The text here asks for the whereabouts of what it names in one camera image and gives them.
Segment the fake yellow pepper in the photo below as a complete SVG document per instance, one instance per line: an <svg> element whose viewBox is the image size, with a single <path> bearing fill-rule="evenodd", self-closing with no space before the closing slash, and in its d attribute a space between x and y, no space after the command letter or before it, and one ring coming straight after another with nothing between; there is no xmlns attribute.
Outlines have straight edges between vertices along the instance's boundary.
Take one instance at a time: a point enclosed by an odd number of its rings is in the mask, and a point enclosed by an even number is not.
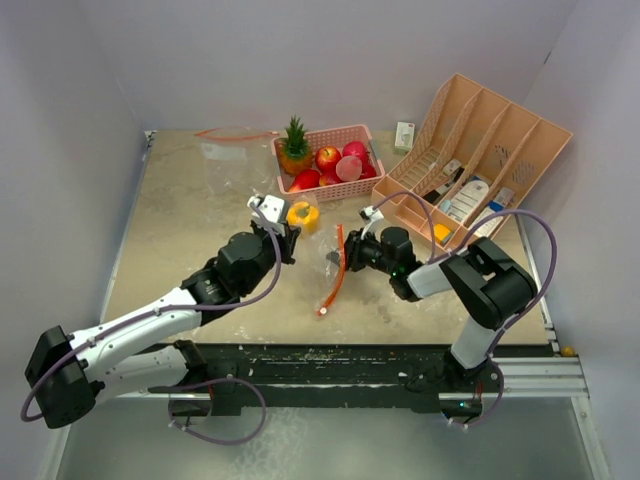
<svg viewBox="0 0 640 480"><path fill-rule="evenodd" d="M319 228L320 211L307 201L297 201L288 210L287 222L290 226L299 227L304 233L312 235Z"/></svg>

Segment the clear zip bag mixed fruit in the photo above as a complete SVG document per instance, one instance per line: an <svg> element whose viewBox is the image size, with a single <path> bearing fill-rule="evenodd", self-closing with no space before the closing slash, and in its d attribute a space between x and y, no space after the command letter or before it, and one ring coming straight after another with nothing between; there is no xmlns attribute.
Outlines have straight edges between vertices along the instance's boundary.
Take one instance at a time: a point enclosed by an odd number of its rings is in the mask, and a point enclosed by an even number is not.
<svg viewBox="0 0 640 480"><path fill-rule="evenodd" d="M303 240L303 281L309 289L304 299L318 320L331 316L346 299L348 234L344 223L323 224Z"/></svg>

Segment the pink plastic basket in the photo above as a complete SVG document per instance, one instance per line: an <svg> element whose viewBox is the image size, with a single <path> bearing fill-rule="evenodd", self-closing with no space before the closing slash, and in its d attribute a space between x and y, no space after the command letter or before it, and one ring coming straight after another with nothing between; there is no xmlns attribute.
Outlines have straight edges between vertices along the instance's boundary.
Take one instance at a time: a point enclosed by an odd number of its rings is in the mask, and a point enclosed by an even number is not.
<svg viewBox="0 0 640 480"><path fill-rule="evenodd" d="M335 201L345 198L369 195L375 184L383 178L385 170L374 149L373 137L364 124L310 131L305 134L311 149L309 168L299 175L291 175L282 166L284 138L271 141L271 152L275 158L276 182L279 192L288 199L299 195L311 195L317 201ZM367 161L358 179L344 181L335 171L336 161L327 162L322 169L316 162L316 153L328 147L334 147L339 154L349 143L360 142L367 153Z"/></svg>

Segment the fake red yellow mango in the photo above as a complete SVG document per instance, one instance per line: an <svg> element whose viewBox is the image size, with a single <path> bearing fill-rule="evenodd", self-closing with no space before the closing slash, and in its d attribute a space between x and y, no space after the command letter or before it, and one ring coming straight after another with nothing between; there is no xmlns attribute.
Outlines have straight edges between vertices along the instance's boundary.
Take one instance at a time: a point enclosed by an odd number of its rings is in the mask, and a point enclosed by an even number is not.
<svg viewBox="0 0 640 480"><path fill-rule="evenodd" d="M320 178L321 173L319 171L314 169L304 170L295 176L288 192L294 193L317 188L319 186Z"/></svg>

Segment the fake red apple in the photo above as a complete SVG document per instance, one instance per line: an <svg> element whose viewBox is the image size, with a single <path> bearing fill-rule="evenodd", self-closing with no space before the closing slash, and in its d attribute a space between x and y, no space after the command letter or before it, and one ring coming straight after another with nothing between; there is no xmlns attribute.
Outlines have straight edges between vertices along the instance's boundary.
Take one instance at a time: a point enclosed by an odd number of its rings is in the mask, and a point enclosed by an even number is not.
<svg viewBox="0 0 640 480"><path fill-rule="evenodd" d="M369 151L366 145L361 141L352 141L347 143L342 149L342 156L353 156L359 158L362 162L369 161Z"/></svg>
<svg viewBox="0 0 640 480"><path fill-rule="evenodd" d="M335 169L338 162L342 159L340 150L334 146L321 147L315 154L315 165L322 173Z"/></svg>
<svg viewBox="0 0 640 480"><path fill-rule="evenodd" d="M371 179L377 176L376 169L370 163L363 163L360 180Z"/></svg>
<svg viewBox="0 0 640 480"><path fill-rule="evenodd" d="M325 172L319 178L320 186L331 186L331 185L340 184L341 182L342 180L337 176L337 174L334 171Z"/></svg>

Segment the fake pink peach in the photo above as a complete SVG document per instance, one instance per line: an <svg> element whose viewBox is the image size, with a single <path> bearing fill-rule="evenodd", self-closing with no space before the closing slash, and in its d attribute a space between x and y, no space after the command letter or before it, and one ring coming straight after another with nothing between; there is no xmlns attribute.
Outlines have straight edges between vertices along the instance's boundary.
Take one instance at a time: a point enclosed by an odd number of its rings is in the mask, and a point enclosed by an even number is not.
<svg viewBox="0 0 640 480"><path fill-rule="evenodd" d="M352 182L362 175L362 161L357 156L343 156L335 167L335 172L342 182Z"/></svg>

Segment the fake pineapple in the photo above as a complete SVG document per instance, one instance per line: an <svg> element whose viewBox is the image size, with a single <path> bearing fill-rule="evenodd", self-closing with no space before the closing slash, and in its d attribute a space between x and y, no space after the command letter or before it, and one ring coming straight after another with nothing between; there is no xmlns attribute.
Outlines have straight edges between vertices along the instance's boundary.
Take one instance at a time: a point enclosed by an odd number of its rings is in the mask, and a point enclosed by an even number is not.
<svg viewBox="0 0 640 480"><path fill-rule="evenodd" d="M306 138L307 130L298 116L290 118L285 132L286 137L281 143L278 159L287 174L296 176L312 167L313 154Z"/></svg>

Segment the clear zip bag red apples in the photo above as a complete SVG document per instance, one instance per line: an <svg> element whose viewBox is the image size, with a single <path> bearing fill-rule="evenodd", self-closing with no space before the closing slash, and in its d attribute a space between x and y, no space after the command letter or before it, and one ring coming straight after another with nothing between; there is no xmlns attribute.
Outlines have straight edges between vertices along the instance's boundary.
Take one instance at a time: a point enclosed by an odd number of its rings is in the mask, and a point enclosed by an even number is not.
<svg viewBox="0 0 640 480"><path fill-rule="evenodd" d="M194 135L204 158L206 185L214 195L269 193L275 186L271 142L276 131L245 126L219 127Z"/></svg>

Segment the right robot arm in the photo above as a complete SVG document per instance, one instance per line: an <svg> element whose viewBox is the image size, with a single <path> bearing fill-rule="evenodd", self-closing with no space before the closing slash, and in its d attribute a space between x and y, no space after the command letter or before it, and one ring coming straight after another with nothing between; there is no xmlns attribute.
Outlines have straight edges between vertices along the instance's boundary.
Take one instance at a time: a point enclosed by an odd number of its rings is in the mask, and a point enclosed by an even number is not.
<svg viewBox="0 0 640 480"><path fill-rule="evenodd" d="M344 249L347 270L369 267L386 274L402 300L417 302L449 290L456 293L469 314L444 355L443 374L456 391L467 391L479 381L499 330L538 294L529 273L486 237L432 264L417 259L408 232L400 227L387 227L379 236L352 231Z"/></svg>

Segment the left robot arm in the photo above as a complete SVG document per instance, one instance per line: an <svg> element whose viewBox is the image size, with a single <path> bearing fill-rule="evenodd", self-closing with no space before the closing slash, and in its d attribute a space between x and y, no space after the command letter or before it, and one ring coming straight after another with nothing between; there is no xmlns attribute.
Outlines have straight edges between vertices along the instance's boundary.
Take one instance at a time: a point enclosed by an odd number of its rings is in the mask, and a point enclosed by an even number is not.
<svg viewBox="0 0 640 480"><path fill-rule="evenodd" d="M166 295L116 320L65 333L45 330L25 369L31 388L20 417L58 429L86 415L107 393L107 376L124 360L178 333L205 326L227 313L259 302L269 289L255 288L268 273L292 265L298 227L251 224L233 235L203 268Z"/></svg>

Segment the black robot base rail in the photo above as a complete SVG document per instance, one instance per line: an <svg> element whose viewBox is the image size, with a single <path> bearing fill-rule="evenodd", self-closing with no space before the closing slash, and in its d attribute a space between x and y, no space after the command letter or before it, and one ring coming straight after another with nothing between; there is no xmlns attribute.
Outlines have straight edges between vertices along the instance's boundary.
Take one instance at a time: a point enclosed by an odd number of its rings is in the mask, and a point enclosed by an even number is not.
<svg viewBox="0 0 640 480"><path fill-rule="evenodd" d="M501 391L494 364L470 372L437 345L195 345L186 392L169 396L177 417L237 416L246 407L400 408L476 417Z"/></svg>

